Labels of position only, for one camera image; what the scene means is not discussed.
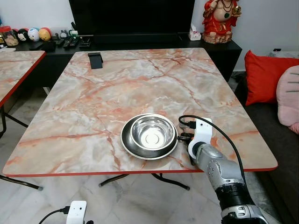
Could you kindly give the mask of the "stainless steel plate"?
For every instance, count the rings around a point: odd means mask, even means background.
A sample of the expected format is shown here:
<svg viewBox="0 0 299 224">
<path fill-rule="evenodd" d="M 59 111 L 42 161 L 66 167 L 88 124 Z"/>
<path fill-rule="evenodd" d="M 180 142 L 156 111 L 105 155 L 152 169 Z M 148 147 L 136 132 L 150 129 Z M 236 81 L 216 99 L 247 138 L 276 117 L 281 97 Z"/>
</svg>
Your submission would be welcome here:
<svg viewBox="0 0 299 224">
<path fill-rule="evenodd" d="M 144 160 L 158 160 L 158 159 L 161 159 L 161 158 L 169 155 L 177 147 L 178 140 L 170 148 L 167 148 L 162 151 L 147 151 L 143 148 L 137 147 L 137 145 L 135 145 L 133 143 L 133 141 L 129 135 L 129 128 L 130 128 L 129 121 L 131 119 L 129 119 L 128 122 L 126 122 L 126 124 L 124 125 L 124 127 L 122 128 L 122 131 L 121 131 L 121 143 L 124 146 L 124 149 L 126 149 L 126 151 L 129 154 L 131 154 L 137 158 L 144 159 Z"/>
</svg>

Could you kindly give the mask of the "stainless steel bowl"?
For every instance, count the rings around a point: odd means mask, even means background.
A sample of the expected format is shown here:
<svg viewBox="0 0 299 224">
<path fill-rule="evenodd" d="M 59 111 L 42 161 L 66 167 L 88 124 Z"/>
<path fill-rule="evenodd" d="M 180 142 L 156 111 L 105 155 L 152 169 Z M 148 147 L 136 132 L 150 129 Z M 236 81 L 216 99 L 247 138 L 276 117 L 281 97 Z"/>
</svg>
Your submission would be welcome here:
<svg viewBox="0 0 299 224">
<path fill-rule="evenodd" d="M 140 114 L 129 123 L 129 135 L 133 143 L 147 151 L 162 151 L 177 141 L 177 131 L 173 123 L 162 115 Z"/>
</svg>

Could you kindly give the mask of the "marble pattern folding table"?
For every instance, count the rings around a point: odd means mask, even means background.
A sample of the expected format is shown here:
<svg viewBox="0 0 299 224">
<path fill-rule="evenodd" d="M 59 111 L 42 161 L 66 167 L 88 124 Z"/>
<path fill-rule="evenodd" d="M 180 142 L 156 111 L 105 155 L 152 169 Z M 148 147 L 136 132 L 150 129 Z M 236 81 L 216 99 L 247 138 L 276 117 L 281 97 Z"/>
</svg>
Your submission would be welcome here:
<svg viewBox="0 0 299 224">
<path fill-rule="evenodd" d="M 24 122 L 9 115 L 4 104 L 45 55 L 45 51 L 0 52 L 0 138 L 7 130 L 7 118 L 25 128 L 28 127 Z"/>
<path fill-rule="evenodd" d="M 158 160 L 129 154 L 121 130 L 145 113 L 178 125 L 181 115 L 210 118 L 226 133 L 211 144 L 229 159 L 241 154 L 245 171 L 278 163 L 205 49 L 102 51 L 92 69 L 87 52 L 68 62 L 2 169 L 9 177 L 197 172 L 179 144 Z"/>
</svg>

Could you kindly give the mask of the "black TV console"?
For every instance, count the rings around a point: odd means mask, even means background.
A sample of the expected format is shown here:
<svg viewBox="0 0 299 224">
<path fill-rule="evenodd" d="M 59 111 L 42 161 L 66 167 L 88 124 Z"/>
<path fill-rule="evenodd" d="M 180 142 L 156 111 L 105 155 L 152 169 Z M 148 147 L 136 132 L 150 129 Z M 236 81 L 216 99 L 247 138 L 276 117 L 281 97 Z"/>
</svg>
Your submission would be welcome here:
<svg viewBox="0 0 299 224">
<path fill-rule="evenodd" d="M 23 81 L 24 87 L 53 87 L 73 54 L 79 51 L 131 50 L 131 49 L 173 49 L 203 48 L 216 65 L 226 81 L 230 79 L 242 49 L 237 43 L 211 44 L 204 41 L 190 41 L 187 36 L 180 35 L 175 42 L 163 43 L 95 43 L 90 47 L 81 48 L 81 44 L 73 48 L 55 47 L 47 52 L 36 68 Z"/>
</svg>

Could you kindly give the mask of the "red cushion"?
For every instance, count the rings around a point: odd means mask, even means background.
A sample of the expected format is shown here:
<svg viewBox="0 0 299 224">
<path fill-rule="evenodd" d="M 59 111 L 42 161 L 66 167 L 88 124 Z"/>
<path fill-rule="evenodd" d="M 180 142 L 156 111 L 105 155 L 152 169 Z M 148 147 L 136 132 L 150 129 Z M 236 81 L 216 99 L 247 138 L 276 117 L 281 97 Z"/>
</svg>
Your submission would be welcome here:
<svg viewBox="0 0 299 224">
<path fill-rule="evenodd" d="M 290 67 L 299 65 L 298 58 L 263 57 L 248 51 L 245 54 L 248 95 L 246 106 L 254 103 L 276 103 L 277 84 Z"/>
</svg>

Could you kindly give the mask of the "small white tissue box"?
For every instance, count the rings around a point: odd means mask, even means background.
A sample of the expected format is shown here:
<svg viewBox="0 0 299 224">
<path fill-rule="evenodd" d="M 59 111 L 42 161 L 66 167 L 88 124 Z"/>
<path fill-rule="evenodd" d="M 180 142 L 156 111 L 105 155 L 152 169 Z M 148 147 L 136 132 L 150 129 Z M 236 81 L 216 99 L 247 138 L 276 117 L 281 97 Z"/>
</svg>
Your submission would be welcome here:
<svg viewBox="0 0 299 224">
<path fill-rule="evenodd" d="M 201 33 L 197 30 L 196 26 L 194 24 L 190 25 L 190 30 L 188 32 L 188 38 L 190 41 L 200 41 L 201 38 Z"/>
</svg>

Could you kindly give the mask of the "pink paw plush pillow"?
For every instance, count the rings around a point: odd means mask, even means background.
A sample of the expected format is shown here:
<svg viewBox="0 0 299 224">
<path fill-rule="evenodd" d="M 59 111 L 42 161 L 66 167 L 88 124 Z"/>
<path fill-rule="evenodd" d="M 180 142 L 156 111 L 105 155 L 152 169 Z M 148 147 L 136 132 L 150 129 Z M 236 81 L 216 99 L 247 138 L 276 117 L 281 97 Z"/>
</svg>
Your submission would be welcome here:
<svg viewBox="0 0 299 224">
<path fill-rule="evenodd" d="M 288 68 L 276 88 L 278 120 L 293 132 L 299 133 L 299 66 Z"/>
</svg>

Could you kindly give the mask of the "black phone stand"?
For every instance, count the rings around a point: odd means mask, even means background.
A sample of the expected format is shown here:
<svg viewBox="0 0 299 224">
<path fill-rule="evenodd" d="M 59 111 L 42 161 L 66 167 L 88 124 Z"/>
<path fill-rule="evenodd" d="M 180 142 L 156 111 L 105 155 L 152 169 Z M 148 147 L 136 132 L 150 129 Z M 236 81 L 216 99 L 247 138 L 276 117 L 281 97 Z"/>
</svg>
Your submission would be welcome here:
<svg viewBox="0 0 299 224">
<path fill-rule="evenodd" d="M 100 52 L 88 53 L 88 59 L 90 61 L 91 69 L 103 68 L 103 58 Z"/>
</svg>

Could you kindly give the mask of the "red laughing Buddha statue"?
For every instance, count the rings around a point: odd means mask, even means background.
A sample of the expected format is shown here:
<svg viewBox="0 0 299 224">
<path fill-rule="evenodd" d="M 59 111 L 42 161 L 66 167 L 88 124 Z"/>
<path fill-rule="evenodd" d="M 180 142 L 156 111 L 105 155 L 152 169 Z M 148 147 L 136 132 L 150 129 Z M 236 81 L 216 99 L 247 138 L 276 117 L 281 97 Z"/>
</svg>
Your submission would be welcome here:
<svg viewBox="0 0 299 224">
<path fill-rule="evenodd" d="M 208 0 L 204 5 L 204 32 L 207 43 L 227 43 L 232 40 L 232 27 L 241 16 L 239 0 Z"/>
</svg>

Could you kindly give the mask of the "black television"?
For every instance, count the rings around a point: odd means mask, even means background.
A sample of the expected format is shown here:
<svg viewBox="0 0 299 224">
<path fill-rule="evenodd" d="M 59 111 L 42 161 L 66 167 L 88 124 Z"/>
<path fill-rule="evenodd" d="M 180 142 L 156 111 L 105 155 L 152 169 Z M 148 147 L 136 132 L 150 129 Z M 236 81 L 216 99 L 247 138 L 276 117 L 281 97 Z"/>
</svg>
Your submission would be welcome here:
<svg viewBox="0 0 299 224">
<path fill-rule="evenodd" d="M 172 34 L 187 31 L 195 0 L 69 0 L 82 35 Z"/>
</svg>

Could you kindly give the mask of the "orange round toy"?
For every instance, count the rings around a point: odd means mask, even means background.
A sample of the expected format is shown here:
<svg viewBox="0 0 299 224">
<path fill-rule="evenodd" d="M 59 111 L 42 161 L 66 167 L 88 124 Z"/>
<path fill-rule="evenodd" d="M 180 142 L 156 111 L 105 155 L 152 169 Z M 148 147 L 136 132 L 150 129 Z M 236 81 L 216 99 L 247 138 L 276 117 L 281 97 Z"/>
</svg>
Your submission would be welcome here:
<svg viewBox="0 0 299 224">
<path fill-rule="evenodd" d="M 52 39 L 51 31 L 47 27 L 39 29 L 39 38 L 42 41 L 50 41 Z"/>
</svg>

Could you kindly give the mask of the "white round toy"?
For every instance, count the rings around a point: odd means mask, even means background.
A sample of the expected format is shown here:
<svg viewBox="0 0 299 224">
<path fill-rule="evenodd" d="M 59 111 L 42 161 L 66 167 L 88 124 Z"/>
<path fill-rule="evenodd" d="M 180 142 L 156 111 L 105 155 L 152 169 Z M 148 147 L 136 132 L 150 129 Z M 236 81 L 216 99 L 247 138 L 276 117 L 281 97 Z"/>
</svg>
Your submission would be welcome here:
<svg viewBox="0 0 299 224">
<path fill-rule="evenodd" d="M 36 42 L 40 40 L 39 37 L 39 29 L 38 28 L 30 28 L 28 30 L 28 38 L 32 41 L 32 42 Z"/>
</svg>

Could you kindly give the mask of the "black round toy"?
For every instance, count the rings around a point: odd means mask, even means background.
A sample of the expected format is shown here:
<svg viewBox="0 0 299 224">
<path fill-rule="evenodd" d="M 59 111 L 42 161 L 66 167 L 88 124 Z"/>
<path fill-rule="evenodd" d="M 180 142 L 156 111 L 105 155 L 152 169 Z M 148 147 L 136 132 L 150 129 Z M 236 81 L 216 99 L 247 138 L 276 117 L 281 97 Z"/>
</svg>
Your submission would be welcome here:
<svg viewBox="0 0 299 224">
<path fill-rule="evenodd" d="M 27 29 L 20 28 L 15 33 L 17 34 L 17 38 L 19 39 L 20 42 L 28 42 L 28 41 L 30 41 Z"/>
</svg>

